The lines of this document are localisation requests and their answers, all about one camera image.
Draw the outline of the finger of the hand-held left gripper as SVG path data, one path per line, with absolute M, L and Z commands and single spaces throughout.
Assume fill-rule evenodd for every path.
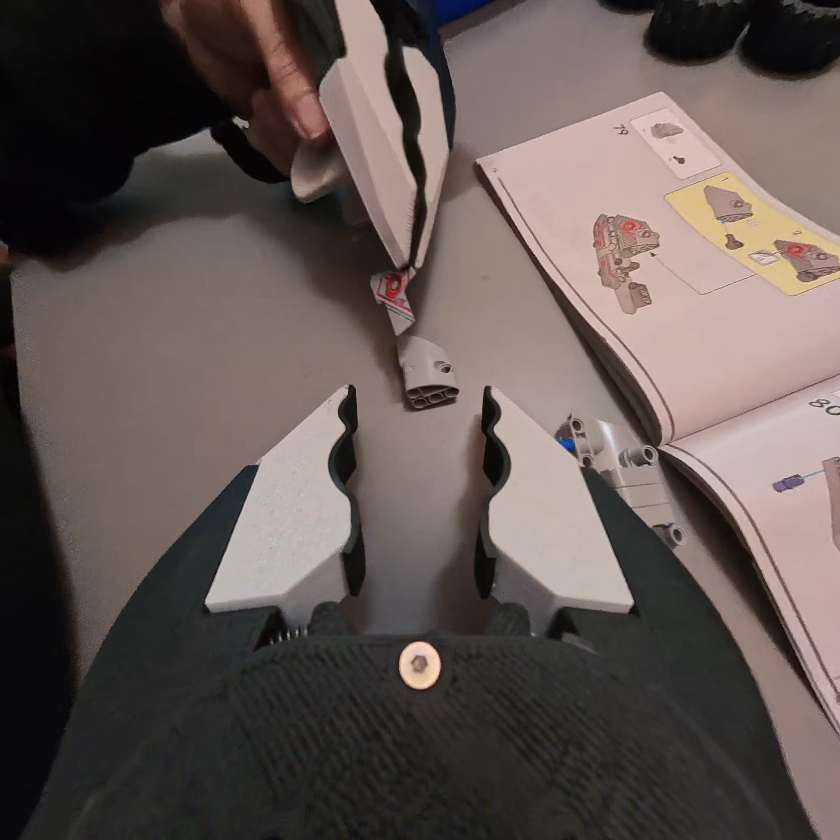
M 416 270 L 432 237 L 450 145 L 437 69 L 420 48 L 400 39 L 392 46 L 392 100 L 397 120 L 392 224 L 399 252 L 394 262 Z
M 395 268 L 408 266 L 417 184 L 403 121 L 389 90 L 385 28 L 367 1 L 334 3 L 345 47 L 320 83 L 320 99 L 364 208 Z

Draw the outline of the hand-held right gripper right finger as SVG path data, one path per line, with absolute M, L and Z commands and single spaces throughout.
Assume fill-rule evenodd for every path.
M 500 388 L 482 393 L 474 578 L 479 597 L 520 605 L 532 635 L 563 609 L 626 616 L 634 598 L 581 468 Z

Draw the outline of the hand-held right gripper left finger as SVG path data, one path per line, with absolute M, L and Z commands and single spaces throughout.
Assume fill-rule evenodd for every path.
M 315 607 L 358 595 L 365 576 L 356 467 L 358 407 L 341 386 L 256 465 L 206 594 L 210 613 L 276 608 L 308 623 Z

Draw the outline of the red grey printed sticker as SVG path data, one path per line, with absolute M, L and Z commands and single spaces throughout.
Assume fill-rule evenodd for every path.
M 370 279 L 374 300 L 387 310 L 394 335 L 404 335 L 416 322 L 415 314 L 407 298 L 407 287 L 415 277 L 415 269 L 407 267 L 374 274 Z

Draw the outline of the grey curved brick panel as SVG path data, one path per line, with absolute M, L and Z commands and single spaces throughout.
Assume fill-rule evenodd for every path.
M 396 357 L 412 409 L 421 411 L 456 400 L 459 388 L 455 366 L 438 345 L 405 333 L 397 338 Z

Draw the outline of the person's left forearm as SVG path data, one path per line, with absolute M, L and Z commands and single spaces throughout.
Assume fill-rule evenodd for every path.
M 145 152 L 228 121 L 149 1 L 1 2 L 1 238 L 65 255 Z

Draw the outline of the grey desk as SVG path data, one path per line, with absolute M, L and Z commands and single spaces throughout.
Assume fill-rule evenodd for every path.
M 370 275 L 376 238 L 251 181 L 198 135 L 144 156 L 78 262 L 13 276 L 17 367 L 71 602 L 75 682 L 149 569 L 228 482 L 355 385 L 352 487 L 366 556 L 358 632 L 471 634 L 481 396 L 553 433 L 634 412 L 476 177 L 486 154 L 666 92 L 783 203 L 838 232 L 838 67 L 761 75 L 729 54 L 674 65 L 646 14 L 497 2 L 443 30 L 457 99 L 434 241 L 411 285 L 458 400 L 415 413 Z

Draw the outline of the person's left hand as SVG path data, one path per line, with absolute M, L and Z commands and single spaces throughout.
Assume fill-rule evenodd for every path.
M 300 144 L 331 144 L 329 120 L 283 2 L 160 1 L 164 22 L 207 86 L 248 125 L 282 175 Z

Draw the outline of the grey brick assembly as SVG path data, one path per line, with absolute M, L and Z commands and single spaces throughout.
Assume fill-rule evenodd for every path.
M 592 469 L 668 545 L 683 545 L 685 533 L 676 521 L 655 447 L 627 427 L 571 413 L 555 440 Z

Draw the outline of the open building instruction booklet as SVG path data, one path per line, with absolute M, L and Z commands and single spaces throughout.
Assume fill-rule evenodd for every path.
M 648 440 L 738 533 L 837 730 L 838 234 L 663 92 L 476 164 Z

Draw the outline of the person's black clothing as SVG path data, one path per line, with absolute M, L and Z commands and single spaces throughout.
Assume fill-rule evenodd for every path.
M 37 807 L 73 697 L 60 564 L 19 408 L 10 261 L 3 246 L 1 838 L 19 838 Z

